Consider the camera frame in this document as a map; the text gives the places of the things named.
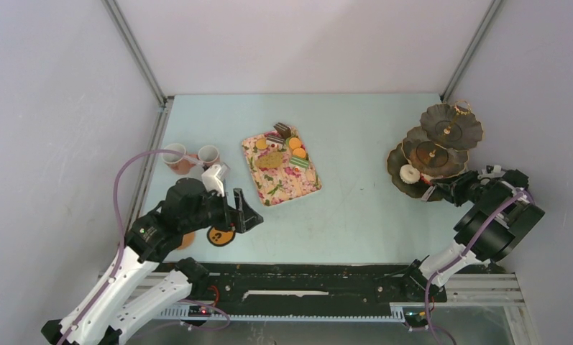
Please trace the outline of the white donut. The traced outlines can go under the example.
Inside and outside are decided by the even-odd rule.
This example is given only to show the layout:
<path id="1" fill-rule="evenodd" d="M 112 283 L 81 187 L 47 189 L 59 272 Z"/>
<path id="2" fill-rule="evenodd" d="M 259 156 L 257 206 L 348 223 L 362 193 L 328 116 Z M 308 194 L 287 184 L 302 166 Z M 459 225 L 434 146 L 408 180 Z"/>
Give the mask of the white donut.
<path id="1" fill-rule="evenodd" d="M 408 185 L 415 184 L 421 179 L 421 173 L 416 168 L 414 168 L 414 166 L 409 164 L 403 165 L 400 168 L 399 176 L 400 179 Z"/>

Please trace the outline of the three tier black cake stand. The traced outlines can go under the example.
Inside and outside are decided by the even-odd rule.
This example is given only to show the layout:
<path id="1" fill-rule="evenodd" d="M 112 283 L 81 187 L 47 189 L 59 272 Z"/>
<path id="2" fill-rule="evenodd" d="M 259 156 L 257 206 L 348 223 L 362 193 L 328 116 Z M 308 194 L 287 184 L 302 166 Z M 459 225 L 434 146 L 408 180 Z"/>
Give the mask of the three tier black cake stand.
<path id="1" fill-rule="evenodd" d="M 432 180 L 465 173 L 470 151 L 483 139 L 482 122 L 468 101 L 434 104 L 389 152 L 386 168 L 391 182 L 401 193 L 421 200 Z M 407 164 L 421 173 L 419 182 L 408 185 L 400 179 L 399 170 Z"/>

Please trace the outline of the brown oval cookie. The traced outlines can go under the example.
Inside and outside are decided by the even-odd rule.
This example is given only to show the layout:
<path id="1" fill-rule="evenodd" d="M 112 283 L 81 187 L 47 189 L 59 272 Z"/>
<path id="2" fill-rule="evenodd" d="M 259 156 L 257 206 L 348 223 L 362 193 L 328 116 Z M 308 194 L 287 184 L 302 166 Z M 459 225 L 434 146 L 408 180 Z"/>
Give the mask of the brown oval cookie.
<path id="1" fill-rule="evenodd" d="M 259 169 L 276 169 L 283 163 L 283 153 L 279 151 L 270 152 L 262 157 L 258 157 L 255 166 Z"/>

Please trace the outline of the green striped cake slice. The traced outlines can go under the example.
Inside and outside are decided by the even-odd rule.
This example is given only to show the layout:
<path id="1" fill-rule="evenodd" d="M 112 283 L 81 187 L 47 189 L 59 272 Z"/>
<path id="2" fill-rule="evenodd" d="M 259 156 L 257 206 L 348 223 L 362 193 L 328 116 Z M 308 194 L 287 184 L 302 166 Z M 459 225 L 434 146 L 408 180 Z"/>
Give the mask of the green striped cake slice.
<path id="1" fill-rule="evenodd" d="M 289 159 L 289 165 L 294 169 L 294 170 L 307 170 L 311 163 L 308 160 L 302 159 L 300 157 L 297 156 L 292 156 Z"/>

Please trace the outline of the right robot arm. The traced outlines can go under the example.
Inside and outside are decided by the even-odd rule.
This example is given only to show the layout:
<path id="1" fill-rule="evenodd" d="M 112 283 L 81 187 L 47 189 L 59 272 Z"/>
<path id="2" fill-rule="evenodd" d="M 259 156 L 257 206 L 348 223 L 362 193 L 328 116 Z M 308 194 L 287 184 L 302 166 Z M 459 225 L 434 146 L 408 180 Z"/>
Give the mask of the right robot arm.
<path id="1" fill-rule="evenodd" d="M 450 245 L 413 262 L 399 289 L 408 300 L 442 288 L 461 269 L 498 262 L 510 254 L 544 217 L 528 191 L 529 177 L 520 170 L 469 171 L 432 182 L 434 190 L 455 206 L 472 203 L 454 226 Z"/>

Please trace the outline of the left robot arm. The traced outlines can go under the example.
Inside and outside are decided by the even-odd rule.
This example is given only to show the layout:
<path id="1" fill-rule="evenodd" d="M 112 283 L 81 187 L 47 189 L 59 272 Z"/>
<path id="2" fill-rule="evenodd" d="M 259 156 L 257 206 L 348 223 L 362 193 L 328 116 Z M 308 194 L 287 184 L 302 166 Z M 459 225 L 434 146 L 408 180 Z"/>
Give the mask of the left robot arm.
<path id="1" fill-rule="evenodd" d="M 128 230 L 108 270 L 70 314 L 50 320 L 42 335 L 50 344 L 124 344 L 159 312 L 189 297 L 208 292 L 208 270 L 192 258 L 182 259 L 159 284 L 127 302 L 138 284 L 176 250 L 187 234 L 207 228 L 243 234 L 264 219 L 234 189 L 235 205 L 200 181 L 181 178 L 165 200 L 138 218 Z"/>

